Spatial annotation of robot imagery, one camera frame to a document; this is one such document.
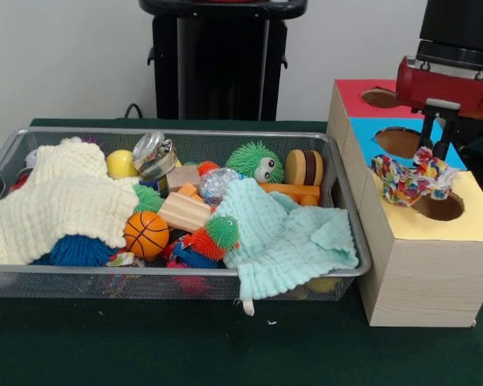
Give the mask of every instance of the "wooden toy burger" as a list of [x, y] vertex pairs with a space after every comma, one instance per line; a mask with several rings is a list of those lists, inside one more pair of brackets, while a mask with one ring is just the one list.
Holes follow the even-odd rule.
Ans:
[[322, 156], [315, 150], [292, 150], [285, 163], [285, 183], [318, 187], [324, 176]]

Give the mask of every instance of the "googly eyes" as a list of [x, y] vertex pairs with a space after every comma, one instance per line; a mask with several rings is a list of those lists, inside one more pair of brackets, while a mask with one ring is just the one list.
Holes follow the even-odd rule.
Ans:
[[263, 169], [267, 169], [270, 173], [275, 169], [275, 161], [270, 157], [263, 157], [259, 161], [259, 166]]
[[270, 172], [263, 167], [259, 167], [254, 172], [254, 179], [259, 183], [268, 183], [270, 181]]

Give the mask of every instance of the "green fuzzy toy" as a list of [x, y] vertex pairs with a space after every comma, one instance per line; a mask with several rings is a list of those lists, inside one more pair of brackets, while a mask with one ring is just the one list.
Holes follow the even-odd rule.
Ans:
[[240, 238], [238, 222], [231, 216], [213, 217], [205, 228], [214, 243], [225, 251], [234, 248]]
[[134, 209], [134, 213], [138, 213], [139, 211], [159, 211], [161, 205], [164, 203], [164, 199], [161, 198], [158, 191], [155, 191], [151, 187], [144, 187], [138, 183], [134, 185], [133, 188], [139, 199], [138, 206]]
[[249, 142], [235, 150], [225, 167], [259, 183], [282, 183], [284, 180], [283, 164], [262, 142]]

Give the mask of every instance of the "blue box face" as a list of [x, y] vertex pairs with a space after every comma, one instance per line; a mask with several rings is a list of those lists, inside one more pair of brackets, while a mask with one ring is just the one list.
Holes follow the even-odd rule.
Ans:
[[[380, 147], [376, 141], [376, 134], [380, 131], [390, 127], [403, 127], [406, 129], [414, 130], [418, 133], [422, 131], [423, 119], [406, 119], [406, 118], [350, 118], [351, 125], [353, 127], [354, 135], [360, 144], [361, 152], [367, 166], [371, 166], [372, 158], [380, 155], [387, 154], [396, 161], [400, 162], [406, 167], [413, 167], [412, 159], [401, 158], [397, 155], [387, 153]], [[442, 137], [442, 127], [438, 122], [433, 125], [433, 131], [431, 133], [431, 140], [436, 143]], [[449, 147], [448, 156], [445, 160], [449, 166], [455, 167], [461, 170], [467, 170], [467, 167], [461, 161], [460, 156], [456, 152], [453, 145]]]

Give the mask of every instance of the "wire mesh basket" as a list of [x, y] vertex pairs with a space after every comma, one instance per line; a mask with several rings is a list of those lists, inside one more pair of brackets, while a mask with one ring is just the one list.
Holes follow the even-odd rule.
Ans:
[[[92, 138], [105, 154], [132, 149], [149, 129], [21, 129], [0, 149], [0, 199], [15, 183], [25, 157], [43, 145], [63, 138]], [[164, 130], [185, 162], [227, 158], [247, 142], [262, 141], [284, 160], [290, 150], [317, 150], [324, 159], [320, 205], [344, 207], [359, 259], [355, 269], [332, 271], [271, 299], [338, 301], [354, 278], [370, 268], [370, 254], [349, 189], [336, 143], [318, 133], [263, 133]], [[0, 298], [127, 298], [127, 299], [235, 299], [240, 281], [234, 269], [167, 269], [163, 266], [77, 268], [46, 265], [0, 265]]]

